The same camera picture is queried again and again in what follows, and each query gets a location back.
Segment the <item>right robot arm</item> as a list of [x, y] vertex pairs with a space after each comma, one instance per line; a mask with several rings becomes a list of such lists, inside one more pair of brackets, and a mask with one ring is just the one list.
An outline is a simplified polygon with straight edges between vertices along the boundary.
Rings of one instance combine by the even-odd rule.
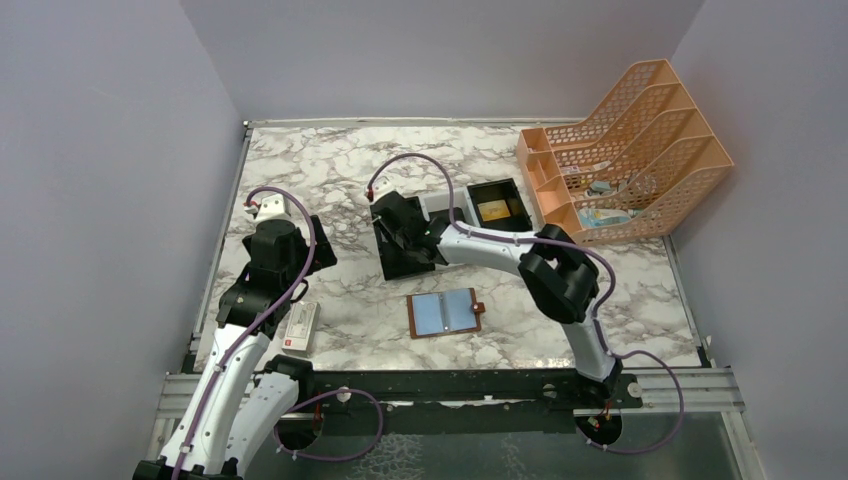
[[590, 319], [599, 303], [599, 271], [589, 252], [561, 228], [492, 230], [444, 217], [426, 219], [394, 190], [378, 195], [369, 189], [366, 198], [382, 234], [417, 263], [472, 265], [520, 277], [537, 309], [566, 335], [579, 398], [600, 407], [616, 395], [622, 362], [604, 347]]

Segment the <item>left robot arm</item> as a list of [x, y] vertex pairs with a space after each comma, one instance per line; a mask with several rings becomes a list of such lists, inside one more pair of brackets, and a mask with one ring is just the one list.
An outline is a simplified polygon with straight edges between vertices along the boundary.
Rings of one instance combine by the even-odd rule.
[[302, 234], [291, 220], [266, 219], [246, 236], [249, 260], [219, 300], [207, 365], [183, 418], [157, 459], [142, 460], [136, 479], [240, 479], [286, 409], [313, 401], [312, 366], [277, 355], [256, 398], [245, 393], [293, 293], [305, 278], [336, 265], [318, 216]]

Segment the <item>black and white card tray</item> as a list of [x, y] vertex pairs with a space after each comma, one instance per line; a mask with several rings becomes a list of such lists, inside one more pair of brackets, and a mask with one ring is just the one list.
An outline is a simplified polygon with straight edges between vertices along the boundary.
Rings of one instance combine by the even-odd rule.
[[457, 198], [455, 190], [449, 190], [443, 194], [446, 205], [441, 216], [428, 212], [426, 206], [420, 200], [405, 197], [415, 210], [423, 214], [425, 219], [441, 217], [450, 223], [450, 226], [442, 235], [440, 243], [440, 251], [449, 264], [419, 264], [405, 257], [382, 232], [377, 223], [378, 217], [371, 207], [376, 199], [391, 191], [397, 190], [390, 182], [378, 179], [366, 188], [366, 198], [369, 201], [370, 213], [377, 233], [381, 260], [393, 269], [398, 269], [401, 277], [434, 271], [438, 267], [450, 267], [452, 265], [471, 265], [512, 275], [519, 274], [521, 257], [528, 253], [531, 248], [527, 240], [532, 236], [532, 232], [529, 230], [518, 232], [492, 230], [463, 221], [456, 216], [456, 207], [451, 204]]

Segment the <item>brown leather card holder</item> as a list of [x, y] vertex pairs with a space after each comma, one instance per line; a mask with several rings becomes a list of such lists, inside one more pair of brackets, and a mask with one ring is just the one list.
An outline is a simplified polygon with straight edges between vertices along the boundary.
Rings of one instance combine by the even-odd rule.
[[461, 288], [406, 297], [412, 339], [480, 331], [486, 306], [473, 288]]

